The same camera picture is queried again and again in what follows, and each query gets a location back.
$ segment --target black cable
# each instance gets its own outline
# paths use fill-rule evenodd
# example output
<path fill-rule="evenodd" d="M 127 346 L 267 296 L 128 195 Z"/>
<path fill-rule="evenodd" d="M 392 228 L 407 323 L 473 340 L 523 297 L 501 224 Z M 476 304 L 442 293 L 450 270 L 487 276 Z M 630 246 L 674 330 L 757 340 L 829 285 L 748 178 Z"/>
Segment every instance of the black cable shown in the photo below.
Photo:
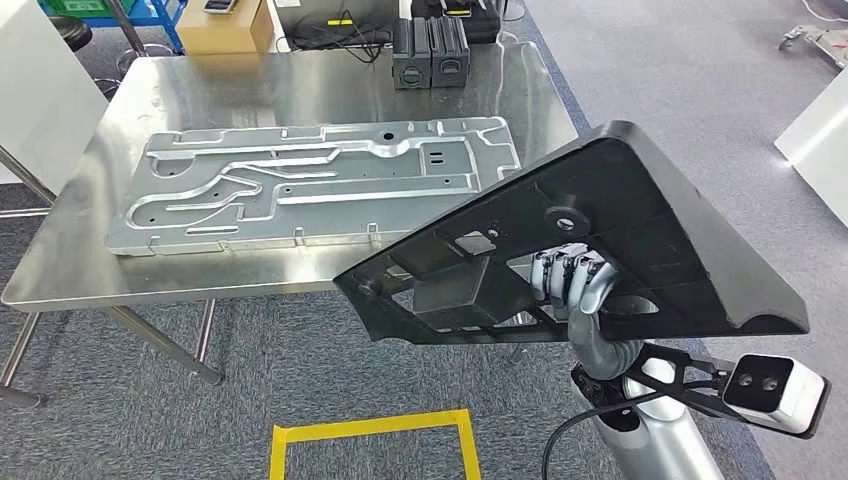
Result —
<path fill-rule="evenodd" d="M 683 386 L 687 390 L 693 388 L 712 388 L 712 382 L 709 380 L 694 381 L 685 383 L 683 384 Z M 548 443 L 545 444 L 545 452 L 542 454 L 542 480 L 548 480 L 548 467 L 551 463 L 551 452 L 553 451 L 554 445 L 556 444 L 557 440 L 559 440 L 559 438 L 562 436 L 563 433 L 565 433 L 566 430 L 594 416 L 614 412 L 623 408 L 632 408 L 636 405 L 639 405 L 640 403 L 650 402 L 651 400 L 656 400 L 664 396 L 665 394 L 662 392 L 646 393 L 644 395 L 633 397 L 629 400 L 625 400 L 615 405 L 606 405 L 603 407 L 597 407 L 591 410 L 586 410 L 585 412 L 578 413 L 577 415 L 563 422 L 562 425 L 557 427 L 557 429 L 554 430 L 554 433 L 552 433 L 551 436 L 548 437 Z"/>
<path fill-rule="evenodd" d="M 300 35 L 298 32 L 298 27 L 301 22 L 304 21 L 306 17 L 301 18 L 295 23 L 292 28 L 292 35 L 290 38 L 292 40 L 292 45 L 295 50 L 323 50 L 332 47 L 338 47 L 344 49 L 351 56 L 356 58 L 358 61 L 370 64 L 374 63 L 380 54 L 383 51 L 383 47 L 386 43 L 391 41 L 391 32 L 381 27 L 374 27 L 368 22 L 359 24 L 354 20 L 353 14 L 351 14 L 350 10 L 344 7 L 344 0 L 339 4 L 339 13 L 337 15 L 337 20 L 339 22 L 339 26 L 343 26 L 345 20 L 350 20 L 350 25 L 353 27 L 353 33 L 349 35 L 342 35 L 340 33 L 332 32 L 316 25 L 311 25 L 311 30 L 315 30 L 321 32 L 321 35 L 317 36 L 307 36 L 304 37 Z M 385 33 L 386 39 L 383 40 L 380 38 L 380 34 Z M 350 48 L 350 45 L 346 45 L 346 43 L 356 42 L 361 44 L 361 50 L 365 54 L 365 58 L 355 53 L 355 49 Z"/>

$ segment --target stool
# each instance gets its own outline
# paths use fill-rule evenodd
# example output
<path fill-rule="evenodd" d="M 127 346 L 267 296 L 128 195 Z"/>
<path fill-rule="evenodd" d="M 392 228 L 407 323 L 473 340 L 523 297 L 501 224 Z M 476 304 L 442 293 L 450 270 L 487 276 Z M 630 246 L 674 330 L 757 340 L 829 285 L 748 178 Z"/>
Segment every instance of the stool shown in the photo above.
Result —
<path fill-rule="evenodd" d="M 88 45 L 94 36 L 91 28 L 78 18 L 63 15 L 50 15 L 48 18 L 50 19 L 50 23 L 53 24 L 53 27 L 59 32 L 59 35 L 62 36 L 62 40 L 65 41 L 73 52 Z M 103 93 L 103 96 L 109 100 L 112 99 L 118 87 L 121 86 L 121 82 L 111 78 L 95 78 L 94 83 Z"/>

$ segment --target table leg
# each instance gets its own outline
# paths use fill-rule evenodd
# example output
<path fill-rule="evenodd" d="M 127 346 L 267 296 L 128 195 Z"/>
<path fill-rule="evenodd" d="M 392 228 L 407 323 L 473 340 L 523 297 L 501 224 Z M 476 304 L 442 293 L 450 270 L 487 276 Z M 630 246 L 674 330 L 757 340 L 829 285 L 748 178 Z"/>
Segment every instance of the table leg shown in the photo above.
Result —
<path fill-rule="evenodd" d="M 6 363 L 3 364 L 3 370 L 0 371 L 0 398 L 4 398 L 12 403 L 22 407 L 34 407 L 41 403 L 42 397 L 37 393 L 22 392 L 12 388 L 12 380 L 15 378 L 15 373 L 21 365 L 21 360 L 24 358 L 29 342 L 32 340 L 32 334 L 35 332 L 35 327 L 38 325 L 38 320 L 41 318 L 41 313 L 30 313 L 24 321 L 24 326 L 21 328 L 21 333 L 18 334 L 18 339 L 15 340 L 15 345 L 12 347 L 12 353 Z"/>
<path fill-rule="evenodd" d="M 30 313 L 24 321 L 24 326 L 21 328 L 21 333 L 18 334 L 18 339 L 15 340 L 15 345 L 12 347 L 12 353 L 3 364 L 3 371 L 0 372 L 0 384 L 8 387 L 12 384 L 15 378 L 15 373 L 21 365 L 21 360 L 24 358 L 29 342 L 32 340 L 32 334 L 35 332 L 35 327 L 38 325 L 38 320 L 41 318 L 41 312 Z"/>
<path fill-rule="evenodd" d="M 533 318 L 525 312 L 521 312 L 512 317 L 512 323 L 514 325 L 529 325 L 532 324 L 533 321 Z M 512 353 L 509 354 L 509 363 L 518 365 L 523 362 L 525 358 L 527 358 L 527 345 L 519 343 L 512 349 Z"/>
<path fill-rule="evenodd" d="M 120 0 L 104 0 L 104 3 L 112 11 L 112 16 L 118 21 L 118 26 L 121 27 L 124 36 L 127 37 L 127 41 L 130 42 L 130 47 L 135 50 L 136 55 L 146 57 L 147 52 L 144 50 L 144 43 L 138 37 L 138 32 L 136 32 L 135 27 L 133 27 L 132 22 L 130 22 L 129 17 L 124 12 L 124 7 L 121 5 Z"/>
<path fill-rule="evenodd" d="M 177 35 L 177 29 L 174 25 L 176 22 L 170 15 L 168 15 L 168 10 L 165 9 L 165 6 L 162 5 L 162 2 L 159 0 L 152 0 L 150 4 L 153 5 L 154 10 L 156 10 L 156 16 L 162 20 L 162 29 L 165 30 L 168 38 L 171 39 L 171 45 L 174 47 L 174 52 L 178 54 L 183 53 L 183 43 L 180 41 L 180 36 Z"/>
<path fill-rule="evenodd" d="M 43 198 L 47 203 L 53 205 L 56 200 L 56 195 L 50 191 L 41 181 L 32 174 L 21 162 L 18 161 L 12 154 L 0 145 L 0 163 L 8 168 L 10 172 L 15 174 L 24 185 L 31 188 L 39 197 Z"/>
<path fill-rule="evenodd" d="M 137 313 L 128 307 L 110 307 L 109 311 L 114 314 L 121 323 L 126 325 L 130 330 L 150 342 L 156 349 L 167 354 L 174 360 L 180 363 L 183 367 L 195 373 L 212 385 L 220 385 L 224 377 L 220 373 L 212 370 L 197 360 L 191 354 L 182 349 L 173 340 L 165 336 L 162 332 L 156 329 L 153 325 L 147 323 Z"/>
<path fill-rule="evenodd" d="M 6 399 L 22 407 L 35 407 L 41 403 L 41 395 L 26 393 L 20 390 L 0 386 L 0 398 Z"/>
<path fill-rule="evenodd" d="M 206 300 L 203 307 L 203 320 L 200 322 L 200 338 L 197 340 L 197 355 L 194 358 L 198 362 L 206 361 L 206 349 L 209 346 L 209 333 L 212 331 L 212 316 L 215 314 L 215 299 Z"/>

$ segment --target blue shelf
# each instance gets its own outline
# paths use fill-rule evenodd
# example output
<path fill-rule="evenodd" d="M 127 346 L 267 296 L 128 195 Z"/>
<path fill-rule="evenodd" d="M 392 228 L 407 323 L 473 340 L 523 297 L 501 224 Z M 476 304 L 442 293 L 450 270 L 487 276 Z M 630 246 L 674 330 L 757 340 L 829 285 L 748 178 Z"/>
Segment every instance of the blue shelf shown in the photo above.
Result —
<path fill-rule="evenodd" d="M 168 15 L 168 4 L 172 0 L 138 0 L 129 12 L 130 23 L 135 27 L 158 27 L 165 29 L 171 39 L 175 53 L 183 53 L 183 44 L 177 36 L 177 22 L 183 14 L 188 0 L 173 0 L 177 8 L 173 15 Z M 117 27 L 118 21 L 112 17 L 94 17 L 82 19 L 89 27 Z"/>

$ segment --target stainless steel table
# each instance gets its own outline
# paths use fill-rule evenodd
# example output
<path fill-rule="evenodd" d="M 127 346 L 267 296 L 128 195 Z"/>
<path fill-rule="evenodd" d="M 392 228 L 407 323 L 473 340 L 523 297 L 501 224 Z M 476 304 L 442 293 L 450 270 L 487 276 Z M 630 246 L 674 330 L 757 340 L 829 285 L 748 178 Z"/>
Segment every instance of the stainless steel table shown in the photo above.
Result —
<path fill-rule="evenodd" d="M 140 58 L 109 106 L 71 180 L 2 295 L 25 312 L 110 307 L 155 347 L 215 383 L 203 365 L 213 304 L 191 355 L 123 305 L 333 288 L 370 247 L 309 247 L 183 256 L 117 257 L 109 222 L 149 136 L 169 130 L 501 116 L 519 159 L 576 138 L 536 46 L 472 47 L 464 89 L 394 90 L 391 55 L 372 65 L 347 52 Z"/>

